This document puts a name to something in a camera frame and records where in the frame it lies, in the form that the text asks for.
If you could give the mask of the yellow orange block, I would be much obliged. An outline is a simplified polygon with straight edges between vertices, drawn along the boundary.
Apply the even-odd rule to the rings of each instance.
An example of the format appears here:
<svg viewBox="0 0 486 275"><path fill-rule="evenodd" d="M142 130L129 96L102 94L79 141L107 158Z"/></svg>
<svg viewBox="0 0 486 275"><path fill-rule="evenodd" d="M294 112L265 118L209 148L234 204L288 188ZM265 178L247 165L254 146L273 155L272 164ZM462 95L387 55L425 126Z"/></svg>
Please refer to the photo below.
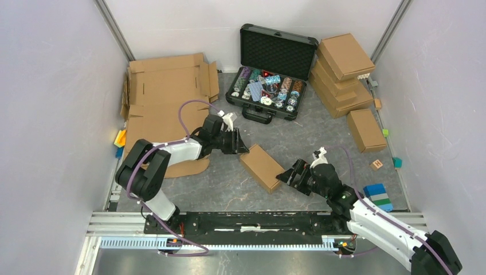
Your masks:
<svg viewBox="0 0 486 275"><path fill-rule="evenodd" d="M125 144L126 144L126 130L125 129L120 130L117 133L113 144L115 146L117 146L118 148L122 148L122 147L125 146Z"/></svg>

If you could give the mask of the small wooden cube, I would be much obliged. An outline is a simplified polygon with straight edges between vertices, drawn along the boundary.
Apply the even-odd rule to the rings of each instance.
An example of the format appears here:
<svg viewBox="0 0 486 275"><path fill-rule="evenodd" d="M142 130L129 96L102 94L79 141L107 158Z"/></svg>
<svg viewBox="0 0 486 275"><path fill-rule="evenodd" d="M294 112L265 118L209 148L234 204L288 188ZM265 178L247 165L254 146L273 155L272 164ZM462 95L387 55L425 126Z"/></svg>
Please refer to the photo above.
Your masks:
<svg viewBox="0 0 486 275"><path fill-rule="evenodd" d="M382 102L380 99L374 99L375 110L379 111L382 109Z"/></svg>

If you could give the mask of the stack of flat cardboard sheets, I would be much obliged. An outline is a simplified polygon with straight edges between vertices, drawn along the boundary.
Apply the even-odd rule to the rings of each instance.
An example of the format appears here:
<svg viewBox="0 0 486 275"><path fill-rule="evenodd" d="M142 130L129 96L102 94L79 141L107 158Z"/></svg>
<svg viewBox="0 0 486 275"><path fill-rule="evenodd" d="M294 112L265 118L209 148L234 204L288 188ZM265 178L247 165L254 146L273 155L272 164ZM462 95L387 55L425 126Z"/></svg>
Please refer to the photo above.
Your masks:
<svg viewBox="0 0 486 275"><path fill-rule="evenodd" d="M203 124L220 92L217 63L203 53L131 61L120 114L124 156L135 142L179 140Z"/></svg>

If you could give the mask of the blue block at left wall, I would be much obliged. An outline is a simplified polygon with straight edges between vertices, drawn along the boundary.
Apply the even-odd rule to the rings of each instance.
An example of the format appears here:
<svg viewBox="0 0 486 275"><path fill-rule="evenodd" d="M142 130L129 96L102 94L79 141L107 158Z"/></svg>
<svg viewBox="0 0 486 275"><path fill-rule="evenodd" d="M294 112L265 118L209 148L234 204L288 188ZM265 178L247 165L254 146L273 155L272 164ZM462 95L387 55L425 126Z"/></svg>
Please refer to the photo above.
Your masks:
<svg viewBox="0 0 486 275"><path fill-rule="evenodd" d="M116 150L115 158L120 159L123 156L124 147L119 147Z"/></svg>

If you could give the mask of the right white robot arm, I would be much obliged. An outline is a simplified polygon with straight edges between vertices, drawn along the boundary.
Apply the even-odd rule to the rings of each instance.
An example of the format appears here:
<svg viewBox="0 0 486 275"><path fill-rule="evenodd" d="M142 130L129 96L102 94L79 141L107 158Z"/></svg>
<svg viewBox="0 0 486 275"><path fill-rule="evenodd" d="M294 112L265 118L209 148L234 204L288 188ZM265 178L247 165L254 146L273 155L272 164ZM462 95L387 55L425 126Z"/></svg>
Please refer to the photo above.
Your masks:
<svg viewBox="0 0 486 275"><path fill-rule="evenodd" d="M372 242L411 274L458 274L463 265L448 238L435 230L416 229L383 211L349 185L342 183L335 167L326 162L309 164L298 159L276 179L299 192L326 199L332 210L331 227Z"/></svg>

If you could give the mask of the wooden letter H block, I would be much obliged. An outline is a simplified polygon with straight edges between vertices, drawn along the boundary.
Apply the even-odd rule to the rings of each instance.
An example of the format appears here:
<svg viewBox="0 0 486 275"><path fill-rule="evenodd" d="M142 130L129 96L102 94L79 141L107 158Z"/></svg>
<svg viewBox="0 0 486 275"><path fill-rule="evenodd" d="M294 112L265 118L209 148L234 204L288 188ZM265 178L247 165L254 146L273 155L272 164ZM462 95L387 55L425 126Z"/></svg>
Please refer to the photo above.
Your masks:
<svg viewBox="0 0 486 275"><path fill-rule="evenodd" d="M383 163L377 159L375 161L373 161L371 164L370 164L370 167L374 170L374 171L378 171L380 168L383 167Z"/></svg>

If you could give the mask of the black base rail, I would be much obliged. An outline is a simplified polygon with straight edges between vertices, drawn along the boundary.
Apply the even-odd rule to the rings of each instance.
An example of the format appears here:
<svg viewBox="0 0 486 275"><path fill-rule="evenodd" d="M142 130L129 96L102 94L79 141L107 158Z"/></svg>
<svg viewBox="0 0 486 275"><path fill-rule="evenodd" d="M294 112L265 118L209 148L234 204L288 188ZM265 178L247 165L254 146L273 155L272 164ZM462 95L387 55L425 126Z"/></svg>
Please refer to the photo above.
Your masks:
<svg viewBox="0 0 486 275"><path fill-rule="evenodd" d="M144 234L182 236L185 244L210 245L318 245L323 236L352 238L329 211L195 212L167 222L168 232L147 215Z"/></svg>

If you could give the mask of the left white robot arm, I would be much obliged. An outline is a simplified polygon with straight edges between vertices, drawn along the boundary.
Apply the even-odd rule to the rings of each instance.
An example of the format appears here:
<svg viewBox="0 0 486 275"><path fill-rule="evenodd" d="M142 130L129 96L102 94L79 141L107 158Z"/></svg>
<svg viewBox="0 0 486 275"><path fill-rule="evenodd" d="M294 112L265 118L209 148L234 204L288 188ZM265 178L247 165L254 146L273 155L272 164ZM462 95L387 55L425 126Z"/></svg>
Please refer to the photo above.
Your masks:
<svg viewBox="0 0 486 275"><path fill-rule="evenodd" d="M233 126L231 114L208 115L201 127L189 137L168 143L151 143L139 139L116 172L115 182L129 198L148 207L165 233L179 229L178 208L163 193L161 186L170 166L200 160L212 150L226 155L245 154L249 148L241 139L240 130Z"/></svg>

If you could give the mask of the black poker chip case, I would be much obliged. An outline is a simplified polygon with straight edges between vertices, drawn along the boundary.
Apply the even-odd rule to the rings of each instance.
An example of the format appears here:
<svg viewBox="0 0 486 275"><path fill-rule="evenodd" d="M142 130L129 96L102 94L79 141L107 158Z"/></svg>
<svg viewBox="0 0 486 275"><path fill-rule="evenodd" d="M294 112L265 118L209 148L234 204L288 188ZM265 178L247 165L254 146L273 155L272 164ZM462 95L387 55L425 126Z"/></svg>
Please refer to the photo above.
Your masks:
<svg viewBox="0 0 486 275"><path fill-rule="evenodd" d="M246 23L240 28L240 64L225 94L244 118L269 124L295 120L318 48L313 37Z"/></svg>

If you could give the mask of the large bottom cardboard box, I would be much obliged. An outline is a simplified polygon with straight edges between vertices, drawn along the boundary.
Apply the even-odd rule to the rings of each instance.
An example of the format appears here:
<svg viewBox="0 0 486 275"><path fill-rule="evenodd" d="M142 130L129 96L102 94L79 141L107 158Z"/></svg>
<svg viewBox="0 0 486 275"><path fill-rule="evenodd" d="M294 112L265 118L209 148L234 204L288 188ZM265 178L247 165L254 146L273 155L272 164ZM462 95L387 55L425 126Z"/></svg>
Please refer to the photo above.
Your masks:
<svg viewBox="0 0 486 275"><path fill-rule="evenodd" d="M369 108L374 100L361 83L358 83L353 91L338 96L334 96L324 82L313 73L309 77L309 83L333 118L345 116L350 111Z"/></svg>

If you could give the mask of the small folded cardboard box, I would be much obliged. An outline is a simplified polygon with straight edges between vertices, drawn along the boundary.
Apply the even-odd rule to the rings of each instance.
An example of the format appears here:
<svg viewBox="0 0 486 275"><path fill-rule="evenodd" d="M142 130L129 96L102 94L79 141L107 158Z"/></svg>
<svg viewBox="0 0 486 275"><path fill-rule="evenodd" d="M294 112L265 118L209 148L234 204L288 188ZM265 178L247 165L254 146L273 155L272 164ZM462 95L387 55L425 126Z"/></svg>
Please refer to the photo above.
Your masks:
<svg viewBox="0 0 486 275"><path fill-rule="evenodd" d="M351 111L347 123L360 153L379 152L387 147L382 129L370 109Z"/></svg>

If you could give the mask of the teal block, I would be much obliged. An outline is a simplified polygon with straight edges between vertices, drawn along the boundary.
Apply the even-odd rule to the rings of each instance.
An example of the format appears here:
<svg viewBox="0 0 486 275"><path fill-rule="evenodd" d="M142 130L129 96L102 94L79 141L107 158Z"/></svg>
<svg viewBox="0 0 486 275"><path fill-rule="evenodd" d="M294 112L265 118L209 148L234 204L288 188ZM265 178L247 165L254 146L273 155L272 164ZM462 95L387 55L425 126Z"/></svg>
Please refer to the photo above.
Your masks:
<svg viewBox="0 0 486 275"><path fill-rule="evenodd" d="M402 159L399 157L392 157L393 165L395 169L402 168Z"/></svg>

